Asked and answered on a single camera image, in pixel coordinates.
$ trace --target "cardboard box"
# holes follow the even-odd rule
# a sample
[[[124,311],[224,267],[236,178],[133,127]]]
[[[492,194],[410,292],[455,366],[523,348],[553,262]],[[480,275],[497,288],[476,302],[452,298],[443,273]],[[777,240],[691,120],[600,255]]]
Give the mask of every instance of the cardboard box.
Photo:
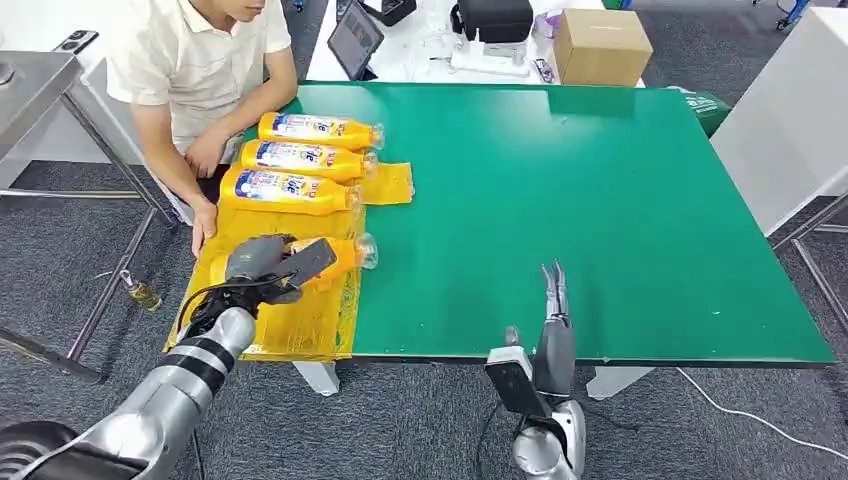
[[[635,12],[566,8],[554,38],[563,85],[635,86],[654,49]]]

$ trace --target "man's hand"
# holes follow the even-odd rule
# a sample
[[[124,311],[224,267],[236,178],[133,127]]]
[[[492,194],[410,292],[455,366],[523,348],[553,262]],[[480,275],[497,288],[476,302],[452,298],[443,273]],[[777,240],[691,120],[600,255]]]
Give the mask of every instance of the man's hand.
[[[186,161],[198,178],[209,178],[221,161],[230,136],[216,128],[209,128],[197,137],[185,153]]]
[[[200,256],[200,247],[215,236],[218,209],[208,200],[197,206],[192,205],[192,209],[194,210],[194,228],[191,234],[191,253],[197,257]]]

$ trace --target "yellow bottle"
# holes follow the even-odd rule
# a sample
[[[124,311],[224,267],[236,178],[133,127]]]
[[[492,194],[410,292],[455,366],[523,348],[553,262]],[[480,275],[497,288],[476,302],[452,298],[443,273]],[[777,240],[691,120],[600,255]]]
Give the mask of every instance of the yellow bottle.
[[[345,118],[269,112],[259,119],[259,138],[361,150],[383,147],[383,127]]]
[[[241,210],[329,215],[358,208],[360,189],[326,178],[233,167],[221,180],[221,204]]]
[[[336,254],[336,261],[324,269],[320,275],[308,280],[306,285],[324,284],[339,278],[354,268],[371,270],[377,266],[379,254],[377,243],[370,233],[363,233],[354,240],[340,240],[331,237],[307,238],[295,240],[289,244],[292,254],[308,247],[312,242],[324,238]]]
[[[336,182],[371,177],[377,171],[377,155],[353,153],[344,148],[306,143],[251,140],[241,150],[241,164],[284,172],[325,177]]]

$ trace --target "green table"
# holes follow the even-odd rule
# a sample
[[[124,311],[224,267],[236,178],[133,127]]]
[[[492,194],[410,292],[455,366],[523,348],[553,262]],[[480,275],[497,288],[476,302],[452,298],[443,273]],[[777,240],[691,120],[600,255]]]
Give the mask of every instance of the green table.
[[[508,325],[532,347],[558,258],[580,362],[833,361],[676,91],[308,82],[287,111],[382,123],[412,163],[412,204],[368,210],[355,356],[483,359]]]

